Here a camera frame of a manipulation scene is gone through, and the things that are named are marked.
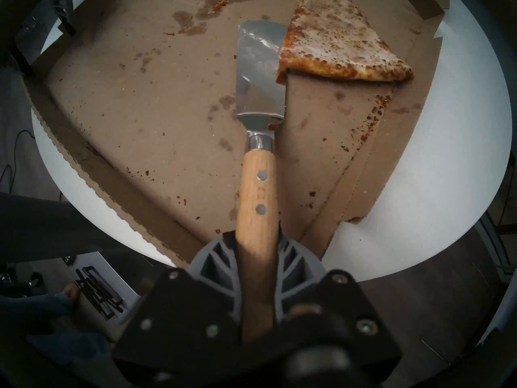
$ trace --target pizza crust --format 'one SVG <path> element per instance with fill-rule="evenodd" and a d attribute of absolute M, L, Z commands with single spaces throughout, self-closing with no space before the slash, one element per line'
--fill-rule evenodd
<path fill-rule="evenodd" d="M 285 68 L 335 79 L 413 76 L 351 0 L 300 0 L 280 53 L 280 69 Z"/>

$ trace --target person's leg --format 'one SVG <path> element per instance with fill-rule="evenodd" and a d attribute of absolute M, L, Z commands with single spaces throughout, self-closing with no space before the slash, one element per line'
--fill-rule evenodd
<path fill-rule="evenodd" d="M 27 335 L 27 341 L 59 365 L 111 355 L 106 338 L 96 333 Z"/>
<path fill-rule="evenodd" d="M 70 316 L 79 294 L 77 285 L 70 284 L 57 295 L 18 298 L 0 296 L 0 314 L 19 321 Z"/>

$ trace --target spatula handle rivet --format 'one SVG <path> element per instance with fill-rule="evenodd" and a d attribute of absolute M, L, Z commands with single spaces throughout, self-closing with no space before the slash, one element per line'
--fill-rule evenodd
<path fill-rule="evenodd" d="M 257 204 L 255 211 L 258 215 L 264 215 L 266 213 L 266 206 L 264 204 Z"/>
<path fill-rule="evenodd" d="M 267 179 L 267 172 L 266 171 L 258 171 L 257 172 L 257 178 L 258 178 L 258 180 L 266 180 Z"/>

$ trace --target cardboard flap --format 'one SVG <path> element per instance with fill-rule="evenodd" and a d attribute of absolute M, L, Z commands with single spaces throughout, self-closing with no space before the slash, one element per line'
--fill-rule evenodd
<path fill-rule="evenodd" d="M 443 15 L 445 12 L 436 0 L 408 0 L 423 20 Z"/>

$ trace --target cardboard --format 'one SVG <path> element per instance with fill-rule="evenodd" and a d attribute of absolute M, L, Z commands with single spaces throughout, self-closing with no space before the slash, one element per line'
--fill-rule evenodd
<path fill-rule="evenodd" d="M 75 14 L 83 32 L 62 36 L 34 64 L 47 88 L 27 82 L 38 119 L 79 175 L 179 265 L 235 229 L 245 142 L 235 117 L 237 25 L 288 23 L 297 5 L 229 0 L 214 12 L 220 1 L 87 0 Z M 407 0 L 353 1 L 415 79 L 396 86 L 288 75 L 275 136 L 280 219 L 320 256 L 339 221 L 364 217 L 382 191 L 439 54 L 440 16 L 424 21 Z M 379 97 L 388 96 L 386 110 Z"/>

